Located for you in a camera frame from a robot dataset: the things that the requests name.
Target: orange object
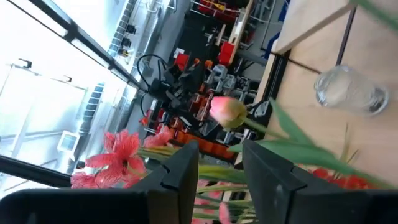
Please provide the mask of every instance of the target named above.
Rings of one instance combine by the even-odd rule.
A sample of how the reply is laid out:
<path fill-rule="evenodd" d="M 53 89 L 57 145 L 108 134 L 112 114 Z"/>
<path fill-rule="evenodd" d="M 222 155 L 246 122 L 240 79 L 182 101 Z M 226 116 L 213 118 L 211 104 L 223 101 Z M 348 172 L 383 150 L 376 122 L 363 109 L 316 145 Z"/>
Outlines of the orange object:
<path fill-rule="evenodd" d="M 180 143 L 188 144 L 188 142 L 190 142 L 191 140 L 196 140 L 198 142 L 199 151 L 201 153 L 231 163 L 234 162 L 236 158 L 236 153 L 227 151 L 228 147 L 222 144 L 210 142 L 174 128 L 171 128 L 170 131 L 173 133 L 174 139 Z"/>
<path fill-rule="evenodd" d="M 207 61 L 205 62 L 205 67 L 206 67 L 206 68 L 211 69 L 212 66 L 213 66 L 213 62 L 212 62 L 211 60 L 207 60 Z"/>

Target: tulip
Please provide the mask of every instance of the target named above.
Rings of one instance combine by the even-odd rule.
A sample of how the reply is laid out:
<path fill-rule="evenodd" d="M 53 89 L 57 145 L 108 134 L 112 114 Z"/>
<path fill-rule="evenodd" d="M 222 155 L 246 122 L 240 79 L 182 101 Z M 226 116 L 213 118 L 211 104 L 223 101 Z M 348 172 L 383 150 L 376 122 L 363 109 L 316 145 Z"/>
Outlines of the tulip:
<path fill-rule="evenodd" d="M 210 115 L 226 129 L 237 128 L 246 123 L 248 126 L 267 133 L 271 136 L 285 139 L 279 133 L 267 129 L 265 126 L 252 121 L 246 117 L 248 111 L 239 100 L 227 96 L 216 96 L 211 101 Z"/>
<path fill-rule="evenodd" d="M 210 115 L 224 128 L 239 127 L 247 114 L 245 105 L 237 99 L 216 96 L 211 101 Z"/>

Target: pink tulip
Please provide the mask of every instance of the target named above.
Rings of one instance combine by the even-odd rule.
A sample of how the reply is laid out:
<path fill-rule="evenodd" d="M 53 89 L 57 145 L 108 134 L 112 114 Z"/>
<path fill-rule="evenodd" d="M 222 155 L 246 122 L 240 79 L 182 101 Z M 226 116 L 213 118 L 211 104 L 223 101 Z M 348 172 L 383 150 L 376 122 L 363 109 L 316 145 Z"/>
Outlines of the pink tulip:
<path fill-rule="evenodd" d="M 220 203 L 220 208 L 218 209 L 218 219 L 221 224 L 232 224 L 231 219 L 229 218 L 228 207 L 224 202 Z"/>
<path fill-rule="evenodd" d="M 248 114 L 245 105 L 227 96 L 216 96 L 211 101 L 210 115 L 224 128 L 237 128 Z"/>

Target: glass vase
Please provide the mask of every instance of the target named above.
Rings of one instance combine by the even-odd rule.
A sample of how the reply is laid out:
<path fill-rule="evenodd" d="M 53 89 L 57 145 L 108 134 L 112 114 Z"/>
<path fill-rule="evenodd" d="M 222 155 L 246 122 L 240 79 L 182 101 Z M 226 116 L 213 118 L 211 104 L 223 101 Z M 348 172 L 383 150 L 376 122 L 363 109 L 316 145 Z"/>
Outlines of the glass vase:
<path fill-rule="evenodd" d="M 380 113 L 387 105 L 387 88 L 346 65 L 319 75 L 314 88 L 319 104 L 364 115 Z"/>

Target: tulip bud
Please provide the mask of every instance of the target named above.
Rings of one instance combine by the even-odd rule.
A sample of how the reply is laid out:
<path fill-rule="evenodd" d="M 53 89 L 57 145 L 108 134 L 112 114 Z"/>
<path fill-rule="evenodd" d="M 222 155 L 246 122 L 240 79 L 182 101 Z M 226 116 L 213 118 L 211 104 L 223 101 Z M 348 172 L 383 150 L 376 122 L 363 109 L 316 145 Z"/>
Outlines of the tulip bud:
<path fill-rule="evenodd" d="M 245 105 L 227 96 L 216 96 L 211 101 L 210 115 L 224 128 L 237 128 L 248 114 Z"/>

